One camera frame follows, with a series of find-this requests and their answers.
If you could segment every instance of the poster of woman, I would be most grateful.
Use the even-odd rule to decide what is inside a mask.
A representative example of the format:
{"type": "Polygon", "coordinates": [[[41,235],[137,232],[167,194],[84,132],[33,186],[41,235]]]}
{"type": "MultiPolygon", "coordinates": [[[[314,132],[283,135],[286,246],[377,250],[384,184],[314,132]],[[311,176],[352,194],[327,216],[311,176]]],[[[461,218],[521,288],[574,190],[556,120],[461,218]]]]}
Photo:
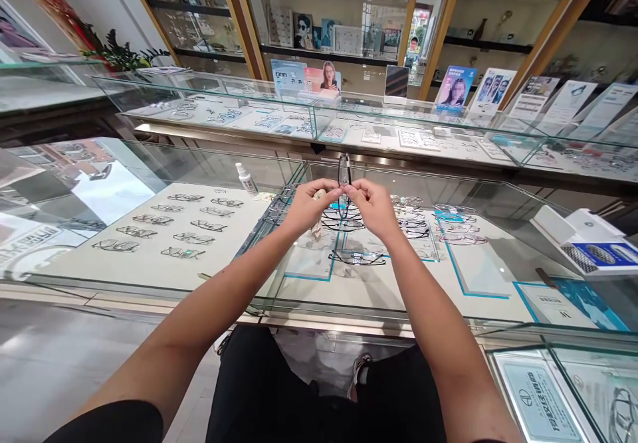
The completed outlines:
{"type": "Polygon", "coordinates": [[[475,68],[450,66],[443,78],[443,84],[437,96],[437,109],[460,112],[477,75],[475,68]]]}

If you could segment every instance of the shelf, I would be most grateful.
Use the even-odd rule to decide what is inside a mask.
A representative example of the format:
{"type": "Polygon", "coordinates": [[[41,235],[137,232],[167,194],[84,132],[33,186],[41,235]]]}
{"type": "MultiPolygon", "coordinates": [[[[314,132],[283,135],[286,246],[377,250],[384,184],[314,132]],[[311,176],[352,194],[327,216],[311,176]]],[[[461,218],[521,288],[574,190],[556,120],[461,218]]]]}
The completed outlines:
{"type": "Polygon", "coordinates": [[[231,61],[231,62],[246,62],[246,58],[237,53],[222,53],[222,52],[208,52],[208,51],[195,51],[187,50],[184,48],[175,48],[175,54],[178,56],[191,56],[193,58],[204,58],[218,61],[231,61]]]}
{"type": "Polygon", "coordinates": [[[190,11],[191,13],[199,13],[200,15],[214,15],[231,17],[231,11],[228,8],[214,8],[199,5],[189,5],[188,3],[177,3],[175,1],[162,0],[146,0],[148,5],[154,9],[172,9],[177,11],[190,11]]]}
{"type": "MultiPolygon", "coordinates": [[[[430,83],[430,87],[432,87],[432,88],[440,88],[442,84],[443,84],[443,81],[432,80],[432,82],[430,83]]],[[[472,86],[470,86],[470,92],[474,92],[478,88],[479,88],[478,84],[473,84],[472,86]]]]}
{"type": "Polygon", "coordinates": [[[445,37],[443,41],[446,44],[455,44],[457,46],[467,46],[469,48],[479,48],[482,50],[518,52],[521,54],[530,54],[533,46],[525,46],[523,44],[497,43],[496,41],[481,41],[468,38],[445,37]]]}
{"type": "Polygon", "coordinates": [[[595,21],[596,23],[607,23],[608,25],[626,26],[638,28],[638,17],[631,15],[610,15],[609,13],[581,15],[579,21],[595,21]]]}
{"type": "Polygon", "coordinates": [[[347,56],[344,54],[331,54],[321,51],[308,51],[297,48],[279,48],[278,46],[260,46],[261,52],[269,52],[273,54],[285,54],[286,56],[299,56],[300,58],[313,58],[324,61],[349,62],[353,64],[366,64],[369,66],[387,66],[393,64],[396,66],[396,60],[384,60],[376,58],[364,58],[362,56],[347,56]]]}

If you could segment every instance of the green plant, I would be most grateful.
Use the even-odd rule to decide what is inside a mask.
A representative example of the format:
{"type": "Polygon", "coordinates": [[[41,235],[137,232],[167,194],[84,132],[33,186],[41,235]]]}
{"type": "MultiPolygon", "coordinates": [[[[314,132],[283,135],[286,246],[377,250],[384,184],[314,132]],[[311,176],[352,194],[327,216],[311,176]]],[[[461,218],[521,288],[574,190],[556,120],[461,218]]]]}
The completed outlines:
{"type": "Polygon", "coordinates": [[[150,68],[153,59],[158,56],[170,56],[168,51],[158,50],[155,48],[146,51],[131,51],[130,43],[127,41],[124,46],[118,44],[116,32],[114,29],[106,35],[106,44],[97,37],[92,30],[92,25],[88,25],[92,34],[92,41],[95,42],[95,50],[82,51],[82,55],[87,58],[99,57],[106,61],[112,68],[117,71],[131,71],[138,68],[150,68]]]}

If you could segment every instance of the sign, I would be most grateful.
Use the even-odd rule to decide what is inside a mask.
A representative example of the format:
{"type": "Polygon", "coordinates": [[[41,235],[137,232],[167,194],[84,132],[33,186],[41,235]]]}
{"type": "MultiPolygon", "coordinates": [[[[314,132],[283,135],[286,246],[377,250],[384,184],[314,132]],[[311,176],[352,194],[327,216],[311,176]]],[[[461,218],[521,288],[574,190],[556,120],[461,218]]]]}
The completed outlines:
{"type": "Polygon", "coordinates": [[[578,428],[547,367],[539,363],[502,362],[510,399],[532,440],[582,443],[578,428]]]}

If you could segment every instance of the floor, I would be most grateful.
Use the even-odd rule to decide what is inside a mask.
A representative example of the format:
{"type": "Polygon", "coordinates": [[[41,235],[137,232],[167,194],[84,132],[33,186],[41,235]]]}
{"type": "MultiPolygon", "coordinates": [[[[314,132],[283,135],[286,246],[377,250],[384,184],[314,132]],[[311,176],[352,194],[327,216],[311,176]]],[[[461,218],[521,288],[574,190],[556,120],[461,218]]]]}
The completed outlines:
{"type": "MultiPolygon", "coordinates": [[[[48,304],[0,300],[0,443],[42,442],[106,381],[153,331],[159,318],[120,319],[48,304]]],[[[292,370],[319,382],[321,395],[342,395],[364,351],[389,357],[411,342],[363,341],[353,335],[279,330],[292,370]]],[[[202,443],[219,357],[202,360],[166,436],[202,443]]]]}

